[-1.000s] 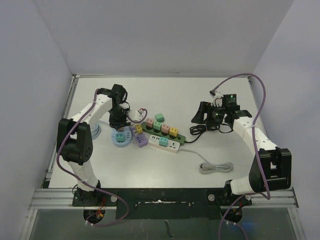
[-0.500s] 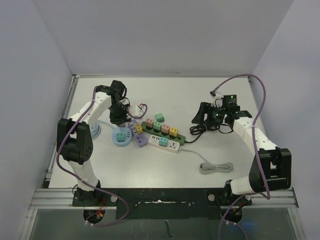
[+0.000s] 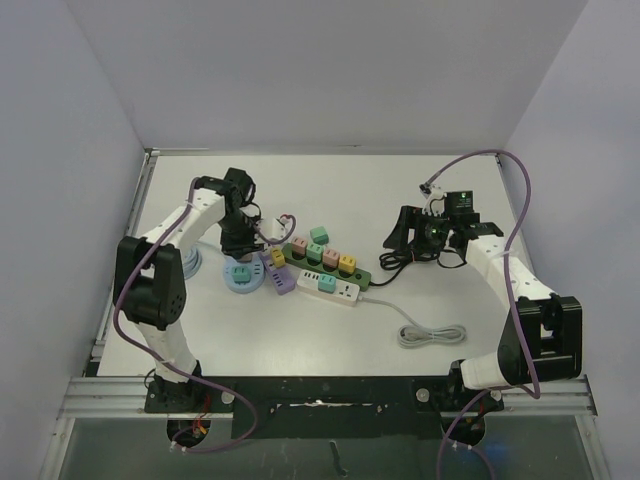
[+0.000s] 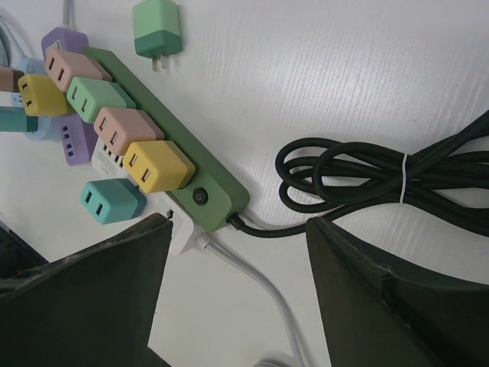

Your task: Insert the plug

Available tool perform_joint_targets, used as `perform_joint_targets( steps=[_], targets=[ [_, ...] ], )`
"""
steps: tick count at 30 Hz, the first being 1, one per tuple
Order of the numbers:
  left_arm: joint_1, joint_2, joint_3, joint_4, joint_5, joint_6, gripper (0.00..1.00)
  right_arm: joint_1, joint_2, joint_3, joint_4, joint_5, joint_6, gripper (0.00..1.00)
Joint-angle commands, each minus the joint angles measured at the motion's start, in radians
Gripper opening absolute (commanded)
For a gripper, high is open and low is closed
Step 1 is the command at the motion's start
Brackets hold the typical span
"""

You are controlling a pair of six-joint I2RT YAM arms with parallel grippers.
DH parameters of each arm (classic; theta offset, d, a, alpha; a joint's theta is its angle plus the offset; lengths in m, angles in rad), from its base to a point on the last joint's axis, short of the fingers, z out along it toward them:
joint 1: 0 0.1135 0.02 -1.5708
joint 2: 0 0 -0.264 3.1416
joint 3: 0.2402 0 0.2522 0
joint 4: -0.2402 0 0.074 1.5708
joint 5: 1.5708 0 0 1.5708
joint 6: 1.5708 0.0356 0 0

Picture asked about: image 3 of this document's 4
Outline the teal plug adapter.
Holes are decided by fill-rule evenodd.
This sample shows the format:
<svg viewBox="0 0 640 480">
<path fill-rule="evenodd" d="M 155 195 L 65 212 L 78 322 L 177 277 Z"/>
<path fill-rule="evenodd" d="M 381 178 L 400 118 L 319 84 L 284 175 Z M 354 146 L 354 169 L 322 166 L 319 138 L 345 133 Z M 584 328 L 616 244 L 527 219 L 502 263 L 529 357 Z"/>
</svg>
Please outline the teal plug adapter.
<svg viewBox="0 0 640 480">
<path fill-rule="evenodd" d="M 320 274 L 317 280 L 317 286 L 320 292 L 333 294 L 336 291 L 337 280 L 331 275 Z"/>
<path fill-rule="evenodd" d="M 233 266 L 230 268 L 229 274 L 235 284 L 246 284 L 251 281 L 251 270 L 247 266 Z"/>
</svg>

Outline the yellow plug adapter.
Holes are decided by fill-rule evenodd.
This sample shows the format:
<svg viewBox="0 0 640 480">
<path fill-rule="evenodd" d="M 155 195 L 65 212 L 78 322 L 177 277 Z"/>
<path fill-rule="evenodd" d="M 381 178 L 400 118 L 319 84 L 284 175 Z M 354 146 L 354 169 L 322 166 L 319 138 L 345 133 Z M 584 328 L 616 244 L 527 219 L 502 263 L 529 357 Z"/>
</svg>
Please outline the yellow plug adapter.
<svg viewBox="0 0 640 480">
<path fill-rule="evenodd" d="M 273 267 L 276 269 L 283 268 L 286 265 L 286 258 L 280 248 L 273 247 L 270 251 L 270 258 Z"/>
<path fill-rule="evenodd" d="M 356 270 L 356 259 L 351 255 L 341 255 L 339 258 L 338 269 L 341 272 L 352 275 Z"/>
</svg>

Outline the green plug adapter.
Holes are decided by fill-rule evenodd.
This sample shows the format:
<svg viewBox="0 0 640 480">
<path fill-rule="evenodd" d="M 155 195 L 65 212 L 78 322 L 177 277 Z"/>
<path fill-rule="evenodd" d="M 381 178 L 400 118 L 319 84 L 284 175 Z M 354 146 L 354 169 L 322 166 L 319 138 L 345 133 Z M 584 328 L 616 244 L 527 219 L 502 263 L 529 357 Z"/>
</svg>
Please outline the green plug adapter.
<svg viewBox="0 0 640 480">
<path fill-rule="evenodd" d="M 322 262 L 325 247 L 321 244 L 310 242 L 306 247 L 306 258 L 314 262 Z"/>
<path fill-rule="evenodd" d="M 329 243 L 329 234 L 324 226 L 317 226 L 309 232 L 311 240 L 319 245 L 326 245 Z"/>
</svg>

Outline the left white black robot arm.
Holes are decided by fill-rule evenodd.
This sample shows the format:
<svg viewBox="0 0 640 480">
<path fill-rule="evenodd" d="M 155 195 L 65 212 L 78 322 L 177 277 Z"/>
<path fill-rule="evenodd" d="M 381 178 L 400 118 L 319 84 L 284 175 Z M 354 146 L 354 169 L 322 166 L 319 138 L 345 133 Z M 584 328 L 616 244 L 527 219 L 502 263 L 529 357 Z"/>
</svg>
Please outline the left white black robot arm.
<svg viewBox="0 0 640 480">
<path fill-rule="evenodd" d="M 185 204 L 141 237 L 125 236 L 117 246 L 113 320 L 116 333 L 155 362 L 156 376 L 170 383 L 168 399 L 180 410 L 200 405 L 204 387 L 199 362 L 182 325 L 187 291 L 183 255 L 213 226 L 221 229 L 221 251 L 236 260 L 256 252 L 254 222 L 243 211 L 255 183 L 246 171 L 230 168 L 223 178 L 200 176 Z"/>
</svg>

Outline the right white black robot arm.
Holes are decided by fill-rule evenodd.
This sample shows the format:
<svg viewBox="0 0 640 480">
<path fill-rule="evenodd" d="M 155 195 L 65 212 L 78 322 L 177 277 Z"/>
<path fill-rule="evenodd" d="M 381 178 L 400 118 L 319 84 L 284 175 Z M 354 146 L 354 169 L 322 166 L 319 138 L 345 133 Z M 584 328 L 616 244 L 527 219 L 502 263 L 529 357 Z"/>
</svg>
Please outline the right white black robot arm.
<svg viewBox="0 0 640 480">
<path fill-rule="evenodd" d="M 478 401 L 482 389 L 572 379 L 582 370 L 580 302 L 538 280 L 507 241 L 495 223 L 481 220 L 472 192 L 455 191 L 431 196 L 425 207 L 403 206 L 383 243 L 410 259 L 452 250 L 506 308 L 496 351 L 462 361 L 461 374 L 445 384 L 446 399 L 459 409 Z"/>
</svg>

